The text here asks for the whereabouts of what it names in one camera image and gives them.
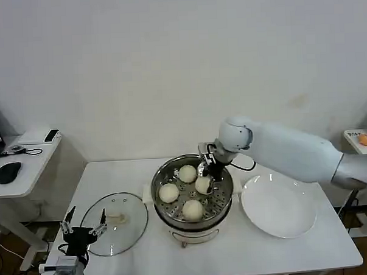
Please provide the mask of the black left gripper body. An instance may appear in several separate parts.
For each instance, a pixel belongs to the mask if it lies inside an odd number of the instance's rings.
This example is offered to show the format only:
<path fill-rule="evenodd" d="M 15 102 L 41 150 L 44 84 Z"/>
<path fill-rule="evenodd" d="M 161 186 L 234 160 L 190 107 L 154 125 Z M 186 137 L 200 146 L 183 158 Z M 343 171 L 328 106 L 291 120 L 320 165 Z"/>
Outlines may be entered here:
<path fill-rule="evenodd" d="M 87 252 L 87 247 L 96 241 L 92 228 L 73 227 L 72 232 L 63 234 L 63 240 L 68 247 L 66 249 L 67 256 L 81 256 Z"/>

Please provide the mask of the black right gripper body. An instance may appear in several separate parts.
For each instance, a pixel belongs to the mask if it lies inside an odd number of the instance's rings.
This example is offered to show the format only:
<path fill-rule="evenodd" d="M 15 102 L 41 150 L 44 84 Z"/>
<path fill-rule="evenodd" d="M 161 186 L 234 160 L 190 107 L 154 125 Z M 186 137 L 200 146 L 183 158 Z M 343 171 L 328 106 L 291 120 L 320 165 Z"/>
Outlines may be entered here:
<path fill-rule="evenodd" d="M 215 182 L 220 182 L 223 180 L 222 173 L 225 167 L 226 165 L 222 162 L 210 163 L 206 165 L 206 171 Z"/>

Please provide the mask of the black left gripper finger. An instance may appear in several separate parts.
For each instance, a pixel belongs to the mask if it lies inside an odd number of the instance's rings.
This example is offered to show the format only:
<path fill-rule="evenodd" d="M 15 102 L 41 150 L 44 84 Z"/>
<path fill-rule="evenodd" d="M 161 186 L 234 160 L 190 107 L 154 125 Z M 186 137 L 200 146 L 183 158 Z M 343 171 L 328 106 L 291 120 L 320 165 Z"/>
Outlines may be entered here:
<path fill-rule="evenodd" d="M 100 217 L 100 224 L 94 227 L 92 230 L 90 230 L 88 234 L 93 236 L 101 236 L 106 231 L 106 229 L 107 229 L 106 213 L 105 209 L 103 209 L 102 215 Z"/>
<path fill-rule="evenodd" d="M 71 208 L 71 210 L 66 214 L 64 220 L 60 222 L 60 228 L 62 233 L 71 234 L 74 232 L 71 225 L 71 220 L 73 218 L 74 212 L 75 212 L 75 206 Z"/>

